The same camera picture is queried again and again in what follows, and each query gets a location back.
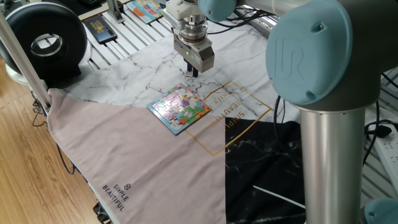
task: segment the black marble fabric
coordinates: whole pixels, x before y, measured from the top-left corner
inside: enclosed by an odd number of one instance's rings
[[[226,142],[253,121],[239,120],[226,130]],[[300,125],[257,122],[226,148],[226,219],[232,223],[303,224],[305,209],[253,187],[304,205]]]

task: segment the ur logo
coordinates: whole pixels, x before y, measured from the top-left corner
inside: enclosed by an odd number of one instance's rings
[[[278,37],[275,43],[275,75],[280,78],[290,78],[292,75],[303,75],[299,66],[303,60],[303,49],[297,45],[297,42],[288,38]]]
[[[124,186],[124,189],[125,189],[125,190],[129,190],[129,189],[130,189],[130,187],[131,187],[131,185],[130,185],[130,184],[126,184],[126,185]]]

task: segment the colorful puzzle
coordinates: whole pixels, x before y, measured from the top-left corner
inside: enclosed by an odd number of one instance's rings
[[[133,0],[126,4],[138,18],[149,24],[163,16],[163,9],[159,1],[154,0]]]
[[[178,84],[147,107],[174,134],[180,134],[211,110],[183,84]]]

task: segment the wall socket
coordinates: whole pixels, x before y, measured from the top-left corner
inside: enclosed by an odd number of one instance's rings
[[[383,126],[391,128],[392,132],[385,138],[376,138],[374,148],[379,154],[381,164],[398,194],[398,131],[392,124],[383,124]]]

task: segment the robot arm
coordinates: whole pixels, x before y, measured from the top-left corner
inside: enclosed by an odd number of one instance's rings
[[[198,72],[211,69],[214,64],[212,42],[207,38],[206,18],[225,20],[236,6],[248,4],[265,11],[283,15],[310,0],[170,0],[164,10],[165,18],[173,25],[174,49],[187,62],[187,70],[197,77]]]
[[[241,4],[283,15],[266,64],[276,92],[300,109],[307,223],[359,223],[365,108],[398,63],[398,2],[170,0],[164,15],[188,70],[213,66],[206,18],[223,21]]]

